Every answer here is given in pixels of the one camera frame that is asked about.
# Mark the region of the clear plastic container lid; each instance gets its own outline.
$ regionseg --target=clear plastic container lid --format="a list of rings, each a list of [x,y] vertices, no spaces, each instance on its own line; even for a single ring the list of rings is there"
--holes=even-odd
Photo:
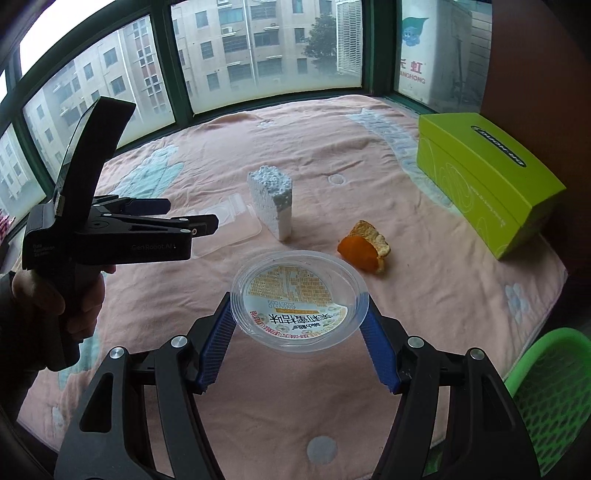
[[[338,258],[281,251],[242,266],[230,303],[236,323],[257,342],[307,353],[341,343],[359,328],[369,293],[361,275]]]

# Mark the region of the building window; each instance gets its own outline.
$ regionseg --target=building window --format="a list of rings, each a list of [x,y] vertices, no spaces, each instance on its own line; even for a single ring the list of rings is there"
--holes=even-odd
[[[80,112],[78,111],[78,107],[70,108],[66,113],[64,113],[64,120],[68,124],[68,127],[75,125],[78,120],[80,120]]]
[[[111,87],[113,87],[113,95],[119,95],[121,92],[124,92],[125,83],[123,77],[117,77],[115,80],[111,81]]]
[[[302,4],[302,0],[291,0],[291,10],[295,14],[304,13],[304,5]]]
[[[281,67],[281,59],[269,59],[258,61],[256,66],[259,70],[259,77],[270,77],[273,75],[280,75],[283,73]]]
[[[306,29],[305,28],[294,28],[295,31],[295,43],[306,43]]]
[[[308,59],[297,59],[297,73],[308,73]]]
[[[117,52],[114,48],[103,53],[103,56],[105,57],[105,66],[107,68],[113,65],[114,63],[117,63]]]
[[[92,64],[87,63],[84,65],[84,76],[86,77],[86,80],[90,80],[93,76],[95,76],[95,73],[92,71]]]
[[[332,15],[332,0],[319,0],[320,15]]]
[[[201,44],[201,56],[204,60],[213,58],[213,47],[210,41],[204,41]]]
[[[267,45],[279,45],[279,30],[255,33],[255,47],[265,47]]]
[[[220,25],[242,22],[244,20],[242,8],[222,8],[218,10],[218,14],[220,16]]]
[[[197,28],[207,27],[209,23],[207,23],[207,12],[197,12],[195,14],[195,21],[197,22]]]
[[[74,87],[75,92],[80,90],[80,80],[78,80],[78,77],[72,78],[72,86]]]
[[[251,7],[251,17],[253,20],[264,20],[265,18],[275,18],[275,5],[277,2],[265,2],[264,5],[254,5]]]
[[[207,85],[209,85],[209,91],[219,90],[220,81],[217,78],[217,73],[210,73],[207,75]]]
[[[74,92],[72,92],[72,87],[69,83],[62,85],[56,90],[56,97],[60,103],[64,103],[68,98],[72,96]]]
[[[238,80],[245,80],[252,78],[251,64],[245,63],[240,65],[228,66],[228,76],[230,82],[237,82]]]
[[[222,37],[223,51],[229,53],[231,51],[247,50],[248,43],[246,42],[246,35]]]

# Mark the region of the cartoon character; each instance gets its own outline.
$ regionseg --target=cartoon character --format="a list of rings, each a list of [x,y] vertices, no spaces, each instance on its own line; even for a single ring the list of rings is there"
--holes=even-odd
[[[421,43],[423,24],[427,18],[407,17],[402,21],[402,41],[408,47],[414,47]]]

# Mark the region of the lime green tissue box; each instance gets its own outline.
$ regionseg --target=lime green tissue box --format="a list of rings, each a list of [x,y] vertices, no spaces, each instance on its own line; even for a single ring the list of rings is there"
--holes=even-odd
[[[544,225],[566,189],[529,150],[477,113],[421,115],[419,168],[496,258]]]

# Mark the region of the white dot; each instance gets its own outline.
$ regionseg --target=white dot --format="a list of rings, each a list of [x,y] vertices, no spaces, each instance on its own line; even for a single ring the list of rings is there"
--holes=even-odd
[[[327,465],[336,457],[336,442],[330,437],[321,435],[310,440],[306,452],[311,463]]]
[[[343,177],[340,173],[335,173],[329,177],[329,182],[332,185],[344,185],[347,183],[347,179]]]

